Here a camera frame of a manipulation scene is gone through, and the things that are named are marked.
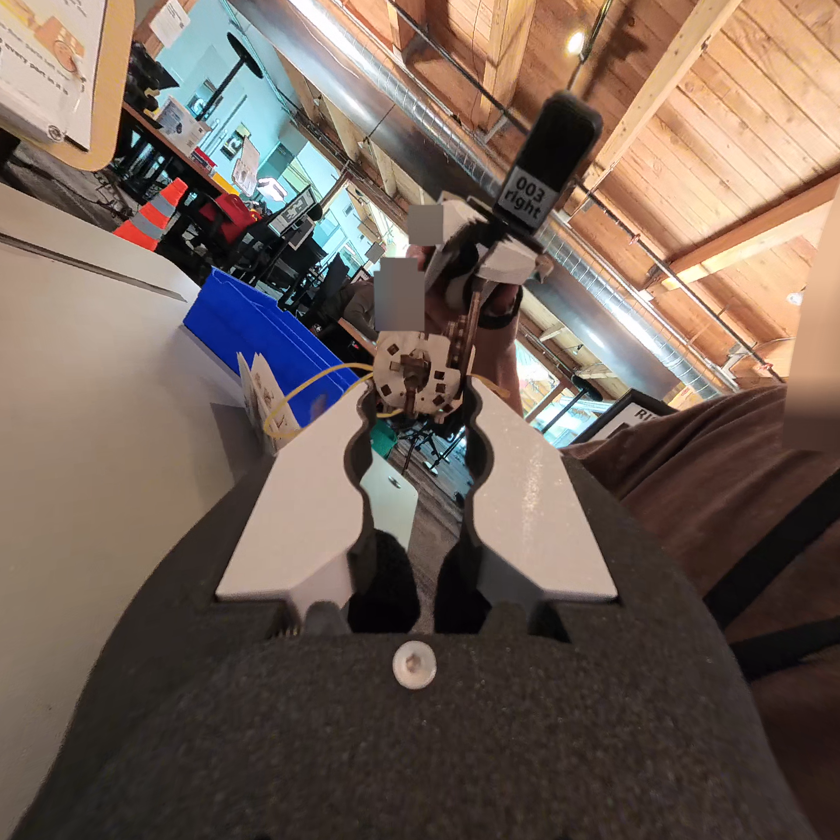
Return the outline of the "red chair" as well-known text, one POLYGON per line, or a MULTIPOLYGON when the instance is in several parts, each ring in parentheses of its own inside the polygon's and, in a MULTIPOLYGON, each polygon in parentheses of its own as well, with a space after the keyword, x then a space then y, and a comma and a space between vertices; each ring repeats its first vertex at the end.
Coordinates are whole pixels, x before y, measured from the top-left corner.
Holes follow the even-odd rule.
POLYGON ((211 240, 225 246, 235 245, 246 230, 262 220, 259 208, 246 204, 238 194, 224 193, 207 198, 196 210, 199 227, 211 240))

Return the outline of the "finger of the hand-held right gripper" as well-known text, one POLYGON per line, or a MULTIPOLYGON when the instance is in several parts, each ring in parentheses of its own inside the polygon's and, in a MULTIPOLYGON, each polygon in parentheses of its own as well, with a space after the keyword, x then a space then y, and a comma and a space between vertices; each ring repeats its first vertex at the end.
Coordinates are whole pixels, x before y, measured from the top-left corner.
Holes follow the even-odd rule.
POLYGON ((435 204, 424 206, 424 270, 457 265, 474 248, 488 222, 480 206, 452 192, 441 192, 435 204))
POLYGON ((553 271, 553 260, 521 243, 496 243, 478 267, 478 277, 497 284, 525 284, 536 277, 543 282, 553 271))

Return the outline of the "blue plastic bin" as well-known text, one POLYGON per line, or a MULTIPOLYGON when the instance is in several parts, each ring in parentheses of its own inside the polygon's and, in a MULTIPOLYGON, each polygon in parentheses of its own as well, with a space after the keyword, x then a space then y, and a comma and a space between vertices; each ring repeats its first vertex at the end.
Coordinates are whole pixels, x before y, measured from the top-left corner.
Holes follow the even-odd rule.
POLYGON ((183 324, 234 373, 239 357, 251 365, 262 355, 283 393, 340 363, 276 299, 218 268, 211 269, 183 324))

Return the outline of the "black framed sign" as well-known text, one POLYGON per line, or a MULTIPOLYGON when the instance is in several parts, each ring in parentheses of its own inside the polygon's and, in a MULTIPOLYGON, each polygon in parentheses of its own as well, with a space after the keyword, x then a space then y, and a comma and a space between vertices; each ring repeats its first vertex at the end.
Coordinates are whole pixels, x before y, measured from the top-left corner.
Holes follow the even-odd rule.
POLYGON ((605 440, 630 427, 674 413, 676 409, 665 402, 630 389, 590 423, 572 445, 605 440))

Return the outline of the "wooden model assembly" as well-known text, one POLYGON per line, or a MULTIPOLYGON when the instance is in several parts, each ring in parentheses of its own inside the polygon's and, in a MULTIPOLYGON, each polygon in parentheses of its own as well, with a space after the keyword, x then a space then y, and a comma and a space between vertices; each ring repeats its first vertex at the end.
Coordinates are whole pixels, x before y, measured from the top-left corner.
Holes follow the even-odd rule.
MULTIPOLYGON (((443 424, 463 402, 466 378, 461 381, 455 362, 455 325, 446 334, 383 331, 373 358, 373 384, 389 411, 411 419, 430 418, 443 424)), ((468 373, 475 359, 473 346, 468 373)))

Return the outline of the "black pedestal stand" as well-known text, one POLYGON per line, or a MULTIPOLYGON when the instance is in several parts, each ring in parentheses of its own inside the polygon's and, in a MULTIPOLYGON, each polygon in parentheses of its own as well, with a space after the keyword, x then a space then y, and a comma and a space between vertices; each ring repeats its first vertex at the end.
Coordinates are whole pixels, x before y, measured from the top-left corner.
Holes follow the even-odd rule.
POLYGON ((592 383, 592 381, 587 380, 577 374, 573 374, 570 379, 572 385, 577 388, 577 393, 570 399, 568 404, 559 412, 557 419, 560 418, 561 415, 566 414, 569 412, 573 407, 577 405, 580 400, 585 402, 591 403, 601 403, 604 400, 603 394, 598 390, 598 388, 592 383))
POLYGON ((260 63, 257 58, 251 54, 249 48, 244 45, 244 43, 233 33, 227 33, 226 38, 228 44, 237 56, 237 61, 222 82, 216 87, 212 96, 206 100, 201 111, 196 115, 196 120, 200 123, 204 122, 210 112, 216 108, 216 105, 218 105, 222 99, 224 92, 230 83, 244 67, 246 67, 250 73, 259 80, 262 80, 265 77, 260 63))

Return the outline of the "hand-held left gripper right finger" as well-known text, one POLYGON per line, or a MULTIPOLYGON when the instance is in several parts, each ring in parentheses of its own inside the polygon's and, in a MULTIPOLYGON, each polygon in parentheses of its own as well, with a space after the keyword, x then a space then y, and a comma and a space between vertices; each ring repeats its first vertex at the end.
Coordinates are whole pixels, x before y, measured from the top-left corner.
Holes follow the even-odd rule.
POLYGON ((560 452, 481 380, 464 390, 465 499, 458 570, 490 606, 536 615, 618 591, 560 452))

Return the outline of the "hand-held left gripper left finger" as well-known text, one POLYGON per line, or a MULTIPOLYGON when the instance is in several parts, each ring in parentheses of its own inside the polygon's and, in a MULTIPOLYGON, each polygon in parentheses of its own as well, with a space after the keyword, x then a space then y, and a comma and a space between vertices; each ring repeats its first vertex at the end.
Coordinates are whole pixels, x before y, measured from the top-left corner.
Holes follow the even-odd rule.
POLYGON ((297 620, 317 603, 346 612, 376 567, 371 502, 376 400, 358 384, 275 457, 215 596, 283 602, 297 620))

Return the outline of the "person's right forearm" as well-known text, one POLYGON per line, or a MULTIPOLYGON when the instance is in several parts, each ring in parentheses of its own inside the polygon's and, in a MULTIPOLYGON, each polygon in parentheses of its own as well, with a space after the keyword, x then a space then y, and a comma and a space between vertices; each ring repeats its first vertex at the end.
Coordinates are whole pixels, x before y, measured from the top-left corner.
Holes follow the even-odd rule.
POLYGON ((518 361, 515 352, 500 357, 495 383, 507 394, 503 400, 520 417, 524 418, 518 361))

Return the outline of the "model kit instruction booklet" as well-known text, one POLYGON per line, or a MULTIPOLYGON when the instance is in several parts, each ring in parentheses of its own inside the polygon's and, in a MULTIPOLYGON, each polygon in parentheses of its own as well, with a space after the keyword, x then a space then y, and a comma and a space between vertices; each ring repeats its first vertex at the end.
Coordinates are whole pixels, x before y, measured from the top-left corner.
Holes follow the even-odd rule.
POLYGON ((255 353, 249 364, 237 352, 237 362, 248 420, 264 451, 275 456, 297 435, 300 425, 266 358, 255 353))

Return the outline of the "metal spiral ceiling duct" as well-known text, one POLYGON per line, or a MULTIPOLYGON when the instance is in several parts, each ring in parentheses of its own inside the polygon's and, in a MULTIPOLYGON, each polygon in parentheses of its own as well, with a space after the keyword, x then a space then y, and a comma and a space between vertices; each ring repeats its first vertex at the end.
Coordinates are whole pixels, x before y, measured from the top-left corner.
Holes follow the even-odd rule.
MULTIPOLYGON (((326 99, 434 199, 442 191, 491 204, 507 167, 458 126, 367 27, 333 2, 233 2, 326 99)), ((622 274, 552 213, 538 239, 554 268, 527 292, 626 385, 663 398, 676 382, 702 398, 744 389, 690 347, 622 274)))

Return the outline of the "person's right hand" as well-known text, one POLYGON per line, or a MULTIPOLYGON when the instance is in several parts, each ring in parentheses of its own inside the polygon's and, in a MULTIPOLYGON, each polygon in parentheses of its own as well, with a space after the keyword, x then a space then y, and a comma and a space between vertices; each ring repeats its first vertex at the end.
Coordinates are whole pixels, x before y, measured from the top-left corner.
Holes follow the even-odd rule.
POLYGON ((488 371, 515 364, 522 287, 500 284, 490 294, 479 316, 477 360, 488 371))

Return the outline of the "brown long table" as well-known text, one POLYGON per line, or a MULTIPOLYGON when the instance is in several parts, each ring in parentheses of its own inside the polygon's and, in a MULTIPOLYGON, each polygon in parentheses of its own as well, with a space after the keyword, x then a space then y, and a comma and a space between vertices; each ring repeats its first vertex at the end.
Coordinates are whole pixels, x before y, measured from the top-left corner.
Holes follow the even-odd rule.
POLYGON ((146 142, 166 161, 176 162, 179 171, 185 175, 185 183, 194 191, 206 193, 216 197, 225 194, 227 191, 223 185, 215 181, 210 174, 198 164, 190 154, 179 150, 161 131, 156 129, 151 119, 137 112, 127 102, 121 103, 121 122, 130 126, 131 130, 137 133, 143 142, 146 142))

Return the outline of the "instruction sheet on board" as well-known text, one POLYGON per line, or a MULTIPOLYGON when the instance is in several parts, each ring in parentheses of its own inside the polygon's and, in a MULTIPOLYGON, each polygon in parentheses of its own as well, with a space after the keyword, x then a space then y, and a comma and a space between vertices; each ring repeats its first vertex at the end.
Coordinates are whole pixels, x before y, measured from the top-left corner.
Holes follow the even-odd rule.
POLYGON ((104 28, 93 92, 91 142, 85 151, 69 142, 48 145, 25 139, 14 130, 2 127, 2 167, 22 142, 46 152, 56 161, 79 172, 95 172, 103 168, 116 150, 121 103, 129 73, 133 41, 134 3, 106 1, 104 28))

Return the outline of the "orange traffic cone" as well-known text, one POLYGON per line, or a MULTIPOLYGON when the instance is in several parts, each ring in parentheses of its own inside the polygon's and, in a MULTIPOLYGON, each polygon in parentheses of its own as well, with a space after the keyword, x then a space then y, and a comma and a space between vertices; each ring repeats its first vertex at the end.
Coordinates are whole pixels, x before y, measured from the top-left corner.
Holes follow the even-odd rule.
POLYGON ((155 252, 186 190, 187 184, 180 178, 175 179, 151 201, 143 204, 112 234, 142 249, 155 252))

